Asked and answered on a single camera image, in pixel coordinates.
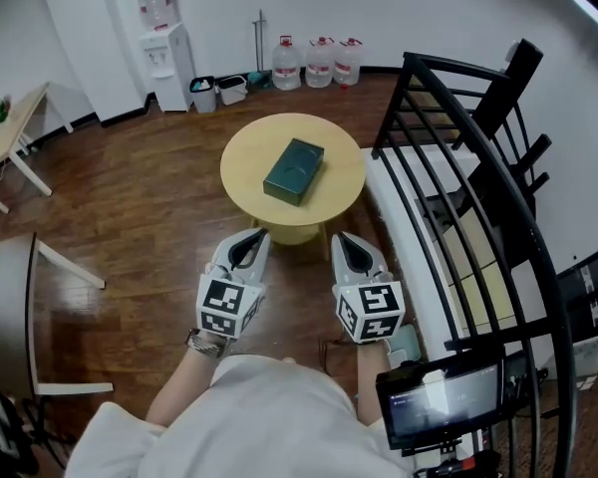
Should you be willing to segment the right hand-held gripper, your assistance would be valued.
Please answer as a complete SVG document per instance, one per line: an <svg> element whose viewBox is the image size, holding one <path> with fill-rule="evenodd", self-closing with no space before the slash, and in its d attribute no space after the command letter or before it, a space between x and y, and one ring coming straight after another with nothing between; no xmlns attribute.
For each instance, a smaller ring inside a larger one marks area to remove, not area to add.
<svg viewBox="0 0 598 478"><path fill-rule="evenodd" d="M406 307L402 284L387 269L383 253L361 237L332 237L335 314L356 344L387 340L401 326Z"/></svg>

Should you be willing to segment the dark green box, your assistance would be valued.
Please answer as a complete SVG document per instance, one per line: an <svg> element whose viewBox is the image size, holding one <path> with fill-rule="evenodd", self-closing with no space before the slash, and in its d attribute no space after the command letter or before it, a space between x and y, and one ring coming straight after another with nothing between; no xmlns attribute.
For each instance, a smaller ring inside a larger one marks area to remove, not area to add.
<svg viewBox="0 0 598 478"><path fill-rule="evenodd" d="M322 146L292 138L263 180L263 192L299 206L320 169L324 152Z"/></svg>

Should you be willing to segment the person's left forearm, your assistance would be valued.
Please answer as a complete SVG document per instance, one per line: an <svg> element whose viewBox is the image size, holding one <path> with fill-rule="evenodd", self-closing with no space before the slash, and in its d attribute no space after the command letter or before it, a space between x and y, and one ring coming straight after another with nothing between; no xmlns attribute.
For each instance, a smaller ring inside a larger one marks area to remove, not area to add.
<svg viewBox="0 0 598 478"><path fill-rule="evenodd" d="M188 349L150 404L146 422L172 425L210 387L219 358Z"/></svg>

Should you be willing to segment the person's right forearm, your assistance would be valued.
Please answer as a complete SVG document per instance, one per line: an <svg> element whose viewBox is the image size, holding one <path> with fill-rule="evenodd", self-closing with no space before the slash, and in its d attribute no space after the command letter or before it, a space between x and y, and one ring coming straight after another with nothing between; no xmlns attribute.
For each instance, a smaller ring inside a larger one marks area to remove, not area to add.
<svg viewBox="0 0 598 478"><path fill-rule="evenodd" d="M357 346L357 369L358 419L370 426L382 417L376 379L391 369L386 343L376 341Z"/></svg>

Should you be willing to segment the silver wristwatch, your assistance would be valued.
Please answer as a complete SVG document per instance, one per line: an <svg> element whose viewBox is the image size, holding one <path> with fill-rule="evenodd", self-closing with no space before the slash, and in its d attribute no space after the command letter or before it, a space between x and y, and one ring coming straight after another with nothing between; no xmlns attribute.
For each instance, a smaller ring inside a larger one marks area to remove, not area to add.
<svg viewBox="0 0 598 478"><path fill-rule="evenodd" d="M186 337L187 347L202 355L220 359L232 343L231 338L192 328Z"/></svg>

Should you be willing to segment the round light wooden side table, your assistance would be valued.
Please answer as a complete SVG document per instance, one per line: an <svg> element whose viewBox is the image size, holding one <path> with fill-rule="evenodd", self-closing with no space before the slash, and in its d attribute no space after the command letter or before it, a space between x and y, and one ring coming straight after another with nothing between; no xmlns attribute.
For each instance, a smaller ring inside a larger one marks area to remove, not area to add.
<svg viewBox="0 0 598 478"><path fill-rule="evenodd" d="M263 190L265 177L293 138L324 148L323 162L299 206ZM319 117L286 113L257 119L238 131L222 153L220 176L228 196L253 227L266 228L272 241L282 245L317 238L329 259L326 223L357 200L366 169L359 146L341 127Z"/></svg>

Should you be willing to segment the person's white shirt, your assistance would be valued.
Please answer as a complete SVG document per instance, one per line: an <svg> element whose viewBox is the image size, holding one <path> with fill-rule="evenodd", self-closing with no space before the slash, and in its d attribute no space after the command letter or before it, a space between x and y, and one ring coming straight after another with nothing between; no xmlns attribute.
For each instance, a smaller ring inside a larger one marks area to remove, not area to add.
<svg viewBox="0 0 598 478"><path fill-rule="evenodd" d="M66 478L411 478L345 391L299 364L235 356L169 427L103 403Z"/></svg>

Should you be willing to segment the small black monitor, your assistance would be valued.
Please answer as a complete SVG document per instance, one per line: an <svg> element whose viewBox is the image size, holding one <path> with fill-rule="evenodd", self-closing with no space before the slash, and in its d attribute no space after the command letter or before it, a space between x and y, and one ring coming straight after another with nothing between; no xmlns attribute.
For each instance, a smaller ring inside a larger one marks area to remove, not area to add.
<svg viewBox="0 0 598 478"><path fill-rule="evenodd" d="M375 386L390 448L412 453L498 422L503 373L502 355L472 350L378 374Z"/></svg>

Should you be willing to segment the grey waste bin black rim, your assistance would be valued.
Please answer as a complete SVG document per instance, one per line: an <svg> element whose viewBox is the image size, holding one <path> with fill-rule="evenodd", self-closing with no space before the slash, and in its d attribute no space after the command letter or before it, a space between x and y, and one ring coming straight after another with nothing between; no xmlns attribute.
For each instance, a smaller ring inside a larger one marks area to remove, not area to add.
<svg viewBox="0 0 598 478"><path fill-rule="evenodd" d="M215 77L199 77L189 84L192 102L199 114L209 114L216 110Z"/></svg>

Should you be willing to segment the white waste bin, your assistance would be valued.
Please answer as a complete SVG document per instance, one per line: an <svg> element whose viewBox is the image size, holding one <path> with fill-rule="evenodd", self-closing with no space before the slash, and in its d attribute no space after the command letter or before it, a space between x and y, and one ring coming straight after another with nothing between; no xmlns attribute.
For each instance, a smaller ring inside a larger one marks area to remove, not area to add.
<svg viewBox="0 0 598 478"><path fill-rule="evenodd" d="M243 101L248 94L247 79L240 75L219 80L217 87L225 106Z"/></svg>

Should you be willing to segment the teal dustpan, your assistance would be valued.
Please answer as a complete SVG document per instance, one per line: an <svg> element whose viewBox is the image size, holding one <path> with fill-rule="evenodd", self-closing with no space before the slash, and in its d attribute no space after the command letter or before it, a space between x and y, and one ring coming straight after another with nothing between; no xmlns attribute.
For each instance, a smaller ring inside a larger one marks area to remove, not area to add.
<svg viewBox="0 0 598 478"><path fill-rule="evenodd" d="M247 89L250 93L260 92L273 87L270 71L253 71L247 77Z"/></svg>

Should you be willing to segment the white water dispenser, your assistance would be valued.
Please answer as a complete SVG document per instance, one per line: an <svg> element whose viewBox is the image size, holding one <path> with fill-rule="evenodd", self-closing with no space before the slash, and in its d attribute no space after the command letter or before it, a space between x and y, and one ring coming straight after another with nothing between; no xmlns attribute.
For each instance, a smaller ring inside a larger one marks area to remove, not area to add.
<svg viewBox="0 0 598 478"><path fill-rule="evenodd" d="M163 112L187 112L194 78L188 34L182 23L146 32L139 39L158 105Z"/></svg>

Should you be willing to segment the black framed glass partition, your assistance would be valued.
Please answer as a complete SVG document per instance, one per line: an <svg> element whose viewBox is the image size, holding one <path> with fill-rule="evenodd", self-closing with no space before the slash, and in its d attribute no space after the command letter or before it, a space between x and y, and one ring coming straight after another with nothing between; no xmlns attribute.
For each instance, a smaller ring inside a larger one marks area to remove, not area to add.
<svg viewBox="0 0 598 478"><path fill-rule="evenodd" d="M557 279L573 342L598 337L598 251Z"/></svg>

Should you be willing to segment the light wooden desk white legs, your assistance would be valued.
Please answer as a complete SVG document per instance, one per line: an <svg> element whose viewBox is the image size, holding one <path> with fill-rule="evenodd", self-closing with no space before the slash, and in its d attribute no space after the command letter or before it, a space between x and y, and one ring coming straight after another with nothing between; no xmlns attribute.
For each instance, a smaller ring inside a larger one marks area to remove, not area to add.
<svg viewBox="0 0 598 478"><path fill-rule="evenodd" d="M49 95L49 86L49 83L45 83L30 91L10 108L6 119L0 123L0 165L9 159L47 197L53 194L53 190L24 162L18 151L21 150L25 155L29 153L27 146L33 144L33 139L27 134L26 127L42 101L47 102L68 133L74 131Z"/></svg>

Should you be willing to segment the dark table white frame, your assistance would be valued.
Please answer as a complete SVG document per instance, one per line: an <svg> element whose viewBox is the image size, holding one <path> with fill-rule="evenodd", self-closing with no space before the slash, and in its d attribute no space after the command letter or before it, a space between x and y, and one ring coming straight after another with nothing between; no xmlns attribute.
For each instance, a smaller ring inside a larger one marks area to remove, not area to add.
<svg viewBox="0 0 598 478"><path fill-rule="evenodd" d="M110 382L41 382L35 357L33 302L39 257L93 287L106 281L64 257L34 233L0 241L0 391L15 399L109 393Z"/></svg>

